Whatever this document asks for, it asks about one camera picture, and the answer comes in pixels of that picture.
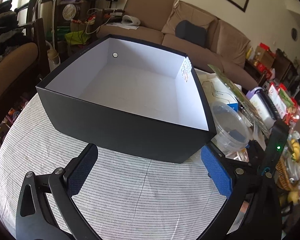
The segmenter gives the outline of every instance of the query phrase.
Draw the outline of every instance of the tablecloth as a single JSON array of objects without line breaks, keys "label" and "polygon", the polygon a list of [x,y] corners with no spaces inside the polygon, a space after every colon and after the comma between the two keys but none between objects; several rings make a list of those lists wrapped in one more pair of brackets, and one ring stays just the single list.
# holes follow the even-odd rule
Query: tablecloth
[{"label": "tablecloth", "polygon": [[[39,175],[65,167],[86,145],[55,130],[39,96],[33,97],[0,149],[0,220],[12,235],[26,172]],[[104,240],[196,239],[225,201],[199,153],[175,164],[98,150],[73,200]],[[48,200],[58,225],[69,232],[52,195]]]}]

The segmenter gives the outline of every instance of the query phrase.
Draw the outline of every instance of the black box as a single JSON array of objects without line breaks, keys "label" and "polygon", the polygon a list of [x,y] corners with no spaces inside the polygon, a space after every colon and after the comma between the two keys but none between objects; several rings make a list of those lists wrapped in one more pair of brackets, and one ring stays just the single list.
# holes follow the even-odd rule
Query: black box
[{"label": "black box", "polygon": [[117,152],[182,163],[216,135],[186,54],[109,35],[37,85],[53,126]]}]

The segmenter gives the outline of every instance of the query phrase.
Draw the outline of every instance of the transparent plastic container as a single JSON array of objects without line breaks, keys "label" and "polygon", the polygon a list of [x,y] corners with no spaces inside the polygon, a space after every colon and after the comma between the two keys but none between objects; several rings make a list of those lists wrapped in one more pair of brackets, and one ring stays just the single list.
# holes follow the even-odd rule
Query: transparent plastic container
[{"label": "transparent plastic container", "polygon": [[217,130],[212,142],[224,154],[244,149],[249,142],[249,131],[239,114],[218,101],[211,105],[211,112]]}]

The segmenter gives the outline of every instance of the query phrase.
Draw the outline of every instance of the blue gripper pad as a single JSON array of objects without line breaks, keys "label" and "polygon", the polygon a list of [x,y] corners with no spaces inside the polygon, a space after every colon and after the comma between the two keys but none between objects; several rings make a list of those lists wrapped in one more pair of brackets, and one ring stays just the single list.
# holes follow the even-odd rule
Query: blue gripper pad
[{"label": "blue gripper pad", "polygon": [[67,193],[69,197],[79,194],[97,159],[98,148],[93,145],[68,179]]},{"label": "blue gripper pad", "polygon": [[201,160],[219,193],[229,198],[232,193],[231,178],[207,146],[201,149]]}]

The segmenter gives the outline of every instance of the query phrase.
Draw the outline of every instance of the black pillow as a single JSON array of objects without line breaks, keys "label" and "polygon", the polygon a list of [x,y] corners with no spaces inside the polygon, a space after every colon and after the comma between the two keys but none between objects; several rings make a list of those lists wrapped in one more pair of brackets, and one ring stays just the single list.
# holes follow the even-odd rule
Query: black pillow
[{"label": "black pillow", "polygon": [[187,20],[183,20],[176,26],[175,34],[180,39],[205,48],[207,31],[203,27],[199,27]]}]

